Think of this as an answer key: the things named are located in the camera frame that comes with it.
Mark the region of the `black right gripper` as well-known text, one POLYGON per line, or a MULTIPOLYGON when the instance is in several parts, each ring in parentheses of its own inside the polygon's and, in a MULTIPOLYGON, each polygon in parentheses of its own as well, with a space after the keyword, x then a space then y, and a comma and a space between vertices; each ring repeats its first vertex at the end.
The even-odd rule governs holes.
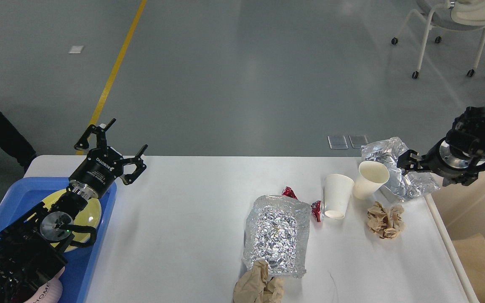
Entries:
POLYGON ((474 174, 468 172, 471 162, 472 157, 441 139, 423 156, 415 150, 406 150, 398 157, 397 167, 402 175, 423 171, 447 180, 473 180, 474 174))

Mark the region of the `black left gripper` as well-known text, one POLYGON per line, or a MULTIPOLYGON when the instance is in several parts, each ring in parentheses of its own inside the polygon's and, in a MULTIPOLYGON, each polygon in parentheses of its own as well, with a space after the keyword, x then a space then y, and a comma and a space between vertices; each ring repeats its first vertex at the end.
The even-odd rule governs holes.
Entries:
POLYGON ((142 146, 137 154, 130 158, 123 158, 119 152, 108 146, 106 132, 115 121, 116 119, 113 118, 107 125, 89 125, 74 145, 76 150, 85 152, 89 150, 89 137, 96 136, 96 148, 89 150, 86 159, 69 177, 69 182, 73 186, 81 184, 91 188, 94 198, 102 198, 115 181, 118 171, 122 172, 119 178, 123 184, 133 184, 147 168, 142 156, 148 144, 142 146), (119 161, 119 167, 116 166, 116 161, 119 161), (130 174, 125 174, 124 167, 128 165, 135 165, 136 169, 130 174))

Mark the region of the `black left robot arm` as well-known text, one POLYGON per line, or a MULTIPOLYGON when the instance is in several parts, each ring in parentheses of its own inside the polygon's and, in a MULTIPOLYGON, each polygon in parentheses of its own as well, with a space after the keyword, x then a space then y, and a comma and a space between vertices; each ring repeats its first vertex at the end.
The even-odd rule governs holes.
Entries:
POLYGON ((52 206, 39 202, 0 231, 0 303, 9 303, 21 288, 37 290, 54 278, 68 263, 68 247, 93 246, 97 229, 78 225, 77 215, 117 178, 129 185, 146 170, 142 155, 147 145, 131 158, 108 146, 106 132, 114 122, 90 125, 79 138, 75 149, 86 150, 86 159, 52 206))

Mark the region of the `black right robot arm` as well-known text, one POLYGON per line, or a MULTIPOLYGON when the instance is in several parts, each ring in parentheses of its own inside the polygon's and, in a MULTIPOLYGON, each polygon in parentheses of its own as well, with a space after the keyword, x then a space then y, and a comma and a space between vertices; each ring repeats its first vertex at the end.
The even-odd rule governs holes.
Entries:
POLYGON ((410 171, 437 174, 443 186, 475 182, 485 171, 485 107, 467 107, 426 154, 409 149, 399 156, 397 167, 403 175, 410 171))

